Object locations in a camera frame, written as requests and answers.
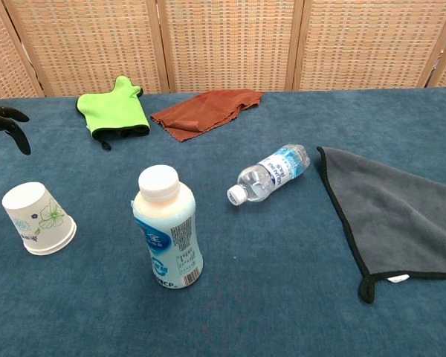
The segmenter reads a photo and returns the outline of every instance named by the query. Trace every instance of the green glove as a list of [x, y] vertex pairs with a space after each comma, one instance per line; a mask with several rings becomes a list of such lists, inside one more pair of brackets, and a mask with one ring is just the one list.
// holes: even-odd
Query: green glove
[[140, 95], [140, 87], [133, 86], [129, 78], [119, 76], [109, 93], [83, 94], [78, 98], [76, 108], [84, 115], [91, 136], [104, 150], [111, 149], [102, 138], [104, 132], [114, 132], [123, 138], [149, 134], [149, 122], [138, 99]]

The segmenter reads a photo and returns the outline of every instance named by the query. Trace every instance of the water bottle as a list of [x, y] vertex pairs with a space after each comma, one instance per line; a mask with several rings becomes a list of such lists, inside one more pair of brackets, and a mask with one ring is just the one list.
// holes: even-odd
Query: water bottle
[[302, 175], [310, 163], [302, 145], [285, 145], [241, 171], [237, 184], [227, 191], [228, 199], [235, 206], [246, 201], [261, 202], [287, 181]]
[[167, 165], [146, 168], [139, 176], [132, 212], [149, 247], [152, 270], [166, 288], [194, 283], [203, 269], [195, 232], [195, 198]]

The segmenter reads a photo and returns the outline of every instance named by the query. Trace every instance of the white milk bottle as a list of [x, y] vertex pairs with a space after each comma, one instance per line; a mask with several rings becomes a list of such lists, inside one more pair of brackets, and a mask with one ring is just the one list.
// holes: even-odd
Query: white milk bottle
[[157, 281], [170, 289], [189, 286], [203, 269], [195, 232], [195, 199], [173, 167], [155, 165], [139, 176], [132, 204], [149, 246]]

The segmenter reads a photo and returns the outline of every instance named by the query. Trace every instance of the blue tablecloth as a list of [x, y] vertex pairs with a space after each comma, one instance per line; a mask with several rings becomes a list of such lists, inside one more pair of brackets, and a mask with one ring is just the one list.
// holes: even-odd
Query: blue tablecloth
[[[191, 94], [144, 95], [150, 114]], [[0, 356], [446, 356], [446, 280], [377, 284], [361, 274], [320, 179], [316, 146], [446, 184], [446, 89], [267, 93], [231, 123], [179, 143], [151, 122], [141, 138], [91, 138], [76, 98], [0, 100], [32, 154], [0, 132]], [[234, 207], [241, 169], [287, 143], [312, 163], [266, 201]], [[159, 286], [130, 201], [138, 175], [169, 164], [194, 192], [204, 270]], [[77, 223], [74, 240], [29, 254], [1, 206], [42, 182]]]

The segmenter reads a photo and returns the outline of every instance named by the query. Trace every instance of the water bottle cap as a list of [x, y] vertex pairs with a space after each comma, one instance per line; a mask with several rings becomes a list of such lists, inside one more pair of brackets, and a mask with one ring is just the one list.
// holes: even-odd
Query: water bottle cap
[[167, 201], [180, 191], [177, 171], [167, 165], [147, 167], [139, 176], [139, 188], [146, 201]]
[[235, 184], [233, 187], [230, 187], [230, 189], [227, 191], [227, 196], [230, 202], [235, 206], [239, 206], [248, 200], [248, 194], [239, 184]]

